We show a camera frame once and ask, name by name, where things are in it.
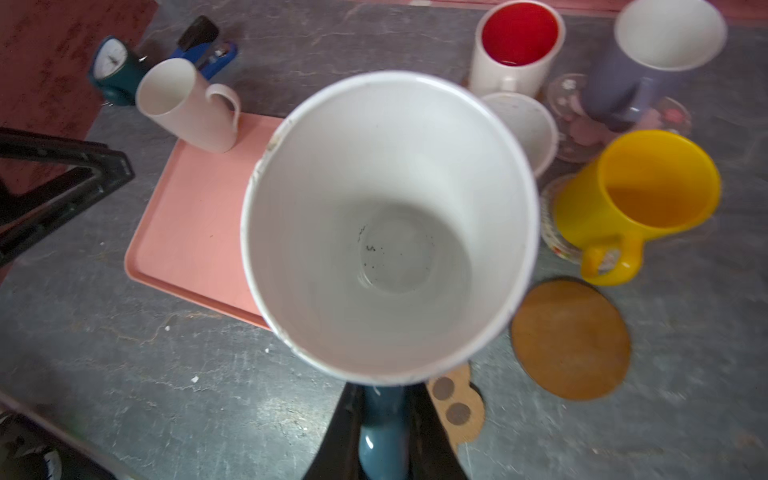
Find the brown circle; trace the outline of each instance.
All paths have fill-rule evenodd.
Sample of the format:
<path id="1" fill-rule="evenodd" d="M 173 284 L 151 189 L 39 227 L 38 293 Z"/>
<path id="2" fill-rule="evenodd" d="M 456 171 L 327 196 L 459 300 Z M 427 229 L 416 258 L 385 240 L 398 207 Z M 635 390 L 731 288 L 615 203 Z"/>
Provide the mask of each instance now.
<path id="1" fill-rule="evenodd" d="M 629 368 L 630 339 L 616 307 L 572 280 L 536 286 L 511 326 L 512 346 L 526 373 L 569 400 L 591 400 L 615 389 Z"/>
<path id="2" fill-rule="evenodd" d="M 464 425 L 469 421 L 472 412 L 463 403 L 454 403 L 445 411 L 445 418 L 453 425 Z"/>
<path id="3" fill-rule="evenodd" d="M 442 376 L 432 386 L 432 394 L 437 400 L 447 400 L 453 395 L 453 389 L 453 380 L 447 376 Z"/>

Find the white cup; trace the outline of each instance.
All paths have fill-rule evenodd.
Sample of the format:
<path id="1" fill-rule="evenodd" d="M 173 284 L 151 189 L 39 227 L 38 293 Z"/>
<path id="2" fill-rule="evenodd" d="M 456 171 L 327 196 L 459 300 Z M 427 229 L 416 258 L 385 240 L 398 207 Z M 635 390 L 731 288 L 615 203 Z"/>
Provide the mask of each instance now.
<path id="1" fill-rule="evenodd" d="M 224 97 L 234 106 L 227 108 Z M 139 111 L 181 140 L 214 153 L 237 141 L 240 97 L 222 84 L 208 84 L 192 62 L 168 58 L 141 79 L 136 90 Z"/>
<path id="2" fill-rule="evenodd" d="M 558 126 L 547 108 L 523 94 L 498 92 L 482 100 L 518 139 L 534 177 L 539 178 L 554 160 L 560 143 Z"/>
<path id="3" fill-rule="evenodd" d="M 556 39 L 551 49 L 532 63 L 526 65 L 506 65 L 495 60 L 483 45 L 483 31 L 488 21 L 505 15 L 508 8 L 514 8 L 518 4 L 532 4 L 547 10 L 557 23 Z M 565 23 L 563 18 L 552 7 L 533 0 L 516 0 L 502 3 L 489 10 L 481 18 L 475 30 L 475 49 L 472 53 L 472 66 L 469 72 L 469 90 L 479 97 L 496 91 L 514 91 L 529 97 L 535 97 L 542 83 L 547 77 L 554 58 L 560 52 L 565 42 Z"/>
<path id="4" fill-rule="evenodd" d="M 347 78 L 278 127 L 243 202 L 253 298 L 301 358 L 367 385 L 449 371 L 528 288 L 538 194 L 477 97 L 426 74 Z"/>

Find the mug rim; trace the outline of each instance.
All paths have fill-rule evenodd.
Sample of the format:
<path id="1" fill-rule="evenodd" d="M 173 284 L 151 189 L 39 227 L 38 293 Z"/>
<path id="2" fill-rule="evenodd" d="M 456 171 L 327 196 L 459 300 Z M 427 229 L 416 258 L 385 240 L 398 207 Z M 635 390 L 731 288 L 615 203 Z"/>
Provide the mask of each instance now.
<path id="1" fill-rule="evenodd" d="M 558 23 L 558 39 L 555 40 L 554 45 L 552 45 L 552 48 L 547 52 L 547 54 L 539 58 L 537 61 L 532 61 L 531 63 L 525 64 L 525 65 L 505 65 L 500 61 L 496 61 L 496 59 L 493 58 L 485 50 L 485 45 L 483 45 L 483 41 L 482 41 L 482 32 L 485 29 L 485 24 L 488 23 L 488 20 L 490 20 L 493 15 L 496 15 L 496 13 L 499 10 L 502 10 L 503 8 L 507 8 L 510 5 L 516 5 L 518 3 L 532 3 L 534 5 L 538 5 L 548 10 L 554 17 L 554 20 Z M 479 46 L 479 50 L 482 52 L 485 58 L 492 61 L 495 65 L 499 65 L 504 68 L 510 68 L 515 70 L 520 68 L 534 67 L 534 66 L 538 66 L 546 63 L 547 61 L 551 60 L 555 55 L 558 54 L 558 52 L 562 49 L 564 43 L 565 43 L 565 21 L 563 20 L 563 17 L 558 13 L 557 10 L 555 10 L 551 6 L 543 2 L 538 2 L 537 0 L 511 0 L 510 2 L 504 2 L 499 5 L 496 5 L 494 8 L 491 8 L 490 10 L 488 10 L 485 13 L 485 15 L 482 16 L 482 18 L 480 18 L 480 22 L 478 23 L 478 26 L 475 28 L 475 45 Z"/>
<path id="2" fill-rule="evenodd" d="M 541 112 L 542 116 L 547 121 L 547 125 L 549 126 L 549 131 L 553 134 L 552 142 L 549 146 L 549 149 L 547 150 L 546 160 L 541 162 L 541 165 L 539 165 L 535 170 L 531 169 L 533 176 L 536 178 L 539 178 L 552 165 L 552 162 L 554 161 L 555 156 L 558 154 L 558 145 L 560 143 L 560 138 L 559 138 L 560 131 L 558 130 L 558 125 L 554 122 L 554 117 L 552 117 L 552 114 L 549 113 L 549 110 L 540 101 L 536 100 L 533 97 L 529 97 L 526 94 L 521 94 L 516 91 L 496 91 L 492 94 L 484 95 L 481 98 L 481 100 L 487 103 L 488 99 L 502 98 L 502 97 L 517 98 L 519 100 L 527 102 L 530 105 L 533 105 L 534 108 L 536 108 L 539 112 Z M 529 167 L 531 166 L 530 160 L 528 160 L 528 166 Z"/>
<path id="3" fill-rule="evenodd" d="M 149 71 L 144 75 L 144 77 L 139 82 L 139 86 L 136 88 L 136 108 L 141 112 L 144 116 L 149 118 L 158 118 L 163 117 L 164 115 L 168 115 L 176 111 L 184 102 L 190 97 L 190 94 L 192 93 L 192 90 L 194 89 L 194 84 L 197 81 L 197 78 L 192 80 L 192 84 L 189 87 L 189 90 L 184 94 L 184 97 L 179 101 L 179 103 L 175 104 L 173 108 L 170 110 L 166 110 L 161 114 L 150 114 L 147 113 L 141 106 L 141 102 L 139 101 L 139 98 L 141 97 L 142 88 L 145 86 L 145 82 L 149 78 L 149 76 L 152 74 L 152 71 L 154 71 L 156 68 L 167 66 L 168 64 L 176 64 L 179 65 L 186 65 L 186 67 L 191 69 L 191 72 L 193 75 L 198 74 L 197 68 L 194 66 L 194 63 L 187 60 L 186 58 L 176 57 L 176 58 L 166 58 L 165 60 L 161 61 L 154 67 L 150 68 Z"/>
<path id="4" fill-rule="evenodd" d="M 632 2 L 628 3 L 622 10 L 619 12 L 619 15 L 616 17 L 616 21 L 614 22 L 614 28 L 613 28 L 613 36 L 614 40 L 616 41 L 616 45 L 618 45 L 619 49 L 624 53 L 630 60 L 633 62 L 644 66 L 645 68 L 650 68 L 652 70 L 656 71 L 689 71 L 694 70 L 695 68 L 699 68 L 702 65 L 706 65 L 710 61 L 712 61 L 716 56 L 718 56 L 725 47 L 726 42 L 728 41 L 728 24 L 725 21 L 725 18 L 723 18 L 723 14 L 720 13 L 720 10 L 718 10 L 714 5 L 709 3 L 707 0 L 693 0 L 693 2 L 699 3 L 703 6 L 703 8 L 709 9 L 711 12 L 714 12 L 717 17 L 719 18 L 720 23 L 720 30 L 717 32 L 718 35 L 720 35 L 720 39 L 717 43 L 717 48 L 713 50 L 712 53 L 708 55 L 704 55 L 702 59 L 695 61 L 693 63 L 690 63 L 688 65 L 682 65 L 682 66 L 675 66 L 675 67 L 659 67 L 656 65 L 651 65 L 647 62 L 640 61 L 637 58 L 635 58 L 633 55 L 630 55 L 630 53 L 627 51 L 627 49 L 621 44 L 620 41 L 620 35 L 619 35 L 619 27 L 621 26 L 621 20 L 623 18 L 626 18 L 626 15 L 628 15 L 632 5 L 636 5 L 637 3 L 640 3 L 642 1 L 647 0 L 633 0 Z"/>
<path id="5" fill-rule="evenodd" d="M 653 225 L 648 225 L 646 223 L 642 223 L 635 220 L 634 218 L 627 215 L 621 208 L 619 208 L 619 206 L 614 202 L 613 197 L 608 193 L 608 189 L 605 187 L 604 175 L 605 175 L 606 161 L 603 160 L 604 155 L 609 153 L 611 150 L 617 148 L 617 145 L 619 145 L 622 141 L 626 141 L 627 137 L 639 137 L 639 136 L 649 136 L 649 135 L 667 137 L 670 139 L 674 139 L 677 142 L 686 144 L 688 147 L 691 147 L 694 151 L 696 151 L 697 154 L 700 155 L 701 159 L 705 160 L 704 161 L 704 164 L 706 165 L 705 168 L 708 170 L 710 176 L 714 180 L 714 184 L 717 186 L 717 192 L 713 195 L 710 195 L 710 198 L 707 200 L 707 203 L 699 212 L 691 216 L 684 223 L 679 223 L 678 225 L 674 225 L 672 227 L 655 227 Z M 701 225 L 709 217 L 711 217 L 712 213 L 714 213 L 714 211 L 717 209 L 717 205 L 720 203 L 720 192 L 722 191 L 722 180 L 720 179 L 720 172 L 717 170 L 717 166 L 712 160 L 712 157 L 710 157 L 709 154 L 706 151 L 704 151 L 702 147 L 699 147 L 692 140 L 685 138 L 684 136 L 679 134 L 673 134 L 670 131 L 639 130 L 639 131 L 633 131 L 628 134 L 621 135 L 620 137 L 612 141 L 605 148 L 605 150 L 603 150 L 603 152 L 600 154 L 600 157 L 597 158 L 596 162 L 598 163 L 597 164 L 598 188 L 600 189 L 600 193 L 605 197 L 605 199 L 608 201 L 611 207 L 613 207 L 614 210 L 616 210 L 621 215 L 622 218 L 624 218 L 629 223 L 636 225 L 638 227 L 641 227 L 645 230 L 651 230 L 651 231 L 654 231 L 655 233 L 667 233 L 670 231 L 688 230 L 697 225 Z"/>
<path id="6" fill-rule="evenodd" d="M 472 355 L 475 355 L 480 349 L 485 348 L 508 325 L 510 315 L 514 313 L 519 307 L 520 302 L 523 300 L 528 289 L 531 275 L 533 274 L 539 247 L 538 236 L 540 214 L 536 184 L 532 175 L 521 175 L 522 195 L 527 200 L 525 213 L 529 228 L 527 229 L 528 231 L 522 235 L 521 239 L 521 248 L 524 253 L 522 254 L 521 268 L 518 271 L 519 280 L 513 283 L 498 310 L 489 316 L 487 322 L 485 322 L 483 327 L 479 329 L 474 336 L 468 336 L 467 340 L 459 348 L 447 352 L 439 358 L 432 360 L 429 364 L 420 366 L 419 368 L 371 375 L 356 369 L 354 366 L 332 365 L 325 362 L 325 360 L 314 353 L 308 352 L 295 344 L 286 331 L 281 328 L 279 322 L 276 321 L 261 295 L 257 284 L 257 278 L 251 266 L 252 262 L 249 241 L 252 224 L 251 210 L 253 209 L 253 201 L 260 188 L 261 181 L 265 178 L 267 171 L 270 169 L 270 165 L 275 158 L 275 153 L 280 149 L 283 140 L 287 137 L 290 130 L 296 126 L 298 120 L 304 118 L 308 113 L 315 108 L 318 108 L 320 105 L 325 104 L 327 101 L 332 100 L 350 89 L 361 88 L 375 83 L 396 83 L 398 81 L 416 81 L 430 84 L 434 88 L 449 92 L 456 97 L 457 101 L 464 101 L 470 104 L 473 108 L 476 108 L 488 121 L 488 127 L 493 128 L 501 135 L 501 141 L 505 146 L 510 151 L 517 153 L 515 156 L 518 158 L 518 162 L 521 163 L 519 167 L 522 167 L 525 171 L 530 171 L 530 167 L 527 165 L 528 162 L 524 160 L 525 152 L 519 142 L 517 142 L 517 139 L 514 138 L 502 121 L 499 120 L 490 108 L 479 98 L 450 81 L 437 78 L 430 74 L 416 73 L 412 71 L 377 71 L 373 73 L 358 74 L 337 81 L 307 98 L 296 107 L 275 130 L 266 146 L 264 156 L 257 162 L 253 169 L 253 173 L 246 188 L 245 198 L 243 199 L 243 209 L 240 217 L 240 252 L 243 258 L 243 270 L 245 271 L 248 287 L 262 317 L 266 320 L 266 323 L 278 338 L 290 347 L 291 351 L 321 372 L 327 373 L 338 379 L 343 379 L 347 382 L 354 382 L 362 385 L 395 386 L 423 382 L 435 375 L 450 371 L 457 365 L 465 362 Z"/>

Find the purple mug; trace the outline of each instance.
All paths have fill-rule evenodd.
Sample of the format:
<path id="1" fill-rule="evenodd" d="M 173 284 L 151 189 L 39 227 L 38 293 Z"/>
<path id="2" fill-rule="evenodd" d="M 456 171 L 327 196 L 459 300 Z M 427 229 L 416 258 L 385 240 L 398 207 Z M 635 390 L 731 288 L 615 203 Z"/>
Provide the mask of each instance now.
<path id="1" fill-rule="evenodd" d="M 626 131 L 715 58 L 726 39 L 723 16 L 705 0 L 634 0 L 592 65 L 581 106 L 612 131 Z"/>

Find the clock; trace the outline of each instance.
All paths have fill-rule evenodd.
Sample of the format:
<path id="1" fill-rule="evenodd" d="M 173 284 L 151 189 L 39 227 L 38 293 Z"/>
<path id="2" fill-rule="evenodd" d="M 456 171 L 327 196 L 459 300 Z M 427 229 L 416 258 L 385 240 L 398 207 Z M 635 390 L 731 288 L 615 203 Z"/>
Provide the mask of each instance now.
<path id="1" fill-rule="evenodd" d="M 136 103 L 136 89 L 147 73 L 144 64 L 128 46 L 109 36 L 99 45 L 88 80 L 99 90 L 104 99 L 116 105 Z"/>

